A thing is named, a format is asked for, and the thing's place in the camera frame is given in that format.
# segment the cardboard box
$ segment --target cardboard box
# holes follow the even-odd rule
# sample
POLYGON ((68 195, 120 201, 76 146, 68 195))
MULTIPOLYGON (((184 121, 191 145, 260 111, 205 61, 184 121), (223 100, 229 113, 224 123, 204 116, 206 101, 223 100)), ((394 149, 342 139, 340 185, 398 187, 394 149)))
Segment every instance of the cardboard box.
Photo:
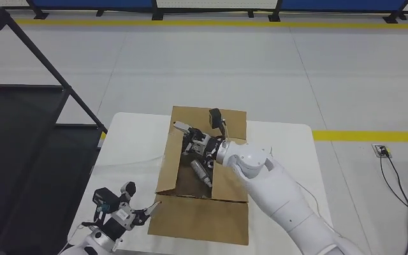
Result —
MULTIPOLYGON (((183 133, 173 127, 184 122, 212 136, 220 135, 208 121, 209 108, 174 106, 164 159, 156 188, 162 204, 150 220, 150 235, 248 245, 248 195, 231 168, 214 165, 212 190, 189 164, 180 162, 183 133)), ((246 112, 221 110, 229 137, 246 142, 246 112)))

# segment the white cable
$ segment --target white cable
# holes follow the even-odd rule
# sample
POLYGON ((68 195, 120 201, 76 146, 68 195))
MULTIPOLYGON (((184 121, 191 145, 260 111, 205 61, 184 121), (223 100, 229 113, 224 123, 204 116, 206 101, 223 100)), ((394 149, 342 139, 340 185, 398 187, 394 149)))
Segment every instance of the white cable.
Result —
POLYGON ((82 226, 82 224, 79 224, 79 225, 76 227, 74 233, 71 235, 71 238, 68 239, 68 241, 66 242, 66 244, 64 245, 64 247, 58 252, 57 255, 60 255, 60 254, 65 250, 65 248, 68 246, 69 242, 72 240, 72 238, 74 237, 74 235, 75 235, 75 233, 77 232, 77 230, 81 230, 82 228, 84 228, 84 226, 82 226))
POLYGON ((228 133, 228 127, 227 127, 227 125, 225 124, 224 125, 224 127, 225 127, 225 132, 227 133, 227 137, 226 138, 230 138, 230 134, 228 133))
POLYGON ((153 158, 151 158, 151 159, 146 159, 146 160, 141 160, 141 161, 135 161, 135 162, 130 162, 130 163, 121 163, 121 164, 99 164, 99 165, 97 165, 97 166, 98 166, 98 167, 100 167, 100 166, 126 166, 126 165, 130 165, 130 164, 143 164, 143 163, 148 163, 148 162, 151 162, 151 161, 155 161, 155 160, 161 159, 163 156, 164 156, 164 155, 160 155, 160 156, 157 156, 157 157, 153 157, 153 158))
POLYGON ((308 193, 313 197, 314 201, 316 202, 317 214, 318 214, 319 217, 324 221, 324 223, 327 225, 327 227, 329 227, 334 233, 338 234, 340 237, 345 238, 345 237, 343 237, 339 232, 337 232, 332 226, 330 226, 330 225, 327 223, 326 219, 324 219, 324 217, 321 215, 320 206, 319 206, 319 202, 317 201, 317 198, 316 198, 308 189, 306 189, 305 187, 303 187, 299 182, 296 182, 296 183, 297 183, 300 187, 302 187, 302 189, 304 189, 306 192, 308 192, 308 193))

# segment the blue wall panel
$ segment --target blue wall panel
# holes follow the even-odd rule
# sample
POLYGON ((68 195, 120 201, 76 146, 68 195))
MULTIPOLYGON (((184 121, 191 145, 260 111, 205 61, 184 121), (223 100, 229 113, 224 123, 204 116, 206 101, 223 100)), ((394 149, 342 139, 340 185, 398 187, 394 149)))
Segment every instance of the blue wall panel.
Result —
MULTIPOLYGON (((404 0, 283 0, 287 10, 396 10, 404 0)), ((37 6, 49 7, 151 7, 150 0, 34 0, 37 6)))
POLYGON ((34 4, 48 7, 152 7, 151 0, 34 0, 34 4))
POLYGON ((396 10, 404 0, 283 0, 283 9, 396 10))

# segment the metal cylinder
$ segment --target metal cylinder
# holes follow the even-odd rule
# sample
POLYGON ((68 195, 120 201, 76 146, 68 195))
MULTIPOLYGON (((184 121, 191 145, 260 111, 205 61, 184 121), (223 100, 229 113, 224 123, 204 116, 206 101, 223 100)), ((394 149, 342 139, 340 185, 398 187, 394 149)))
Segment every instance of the metal cylinder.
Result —
POLYGON ((212 187, 210 176, 208 175, 207 171, 205 171, 203 165, 201 165, 197 159, 191 161, 190 165, 196 172, 198 178, 200 178, 200 180, 202 180, 207 186, 212 187))

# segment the white wall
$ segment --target white wall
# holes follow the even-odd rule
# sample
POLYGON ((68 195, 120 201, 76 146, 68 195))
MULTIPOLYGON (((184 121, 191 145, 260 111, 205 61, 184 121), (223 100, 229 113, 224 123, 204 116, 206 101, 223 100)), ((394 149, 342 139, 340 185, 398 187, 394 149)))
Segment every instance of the white wall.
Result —
POLYGON ((0 0, 0 6, 28 6, 25 0, 0 0))
POLYGON ((160 8, 263 8, 274 9, 277 0, 157 0, 160 8))

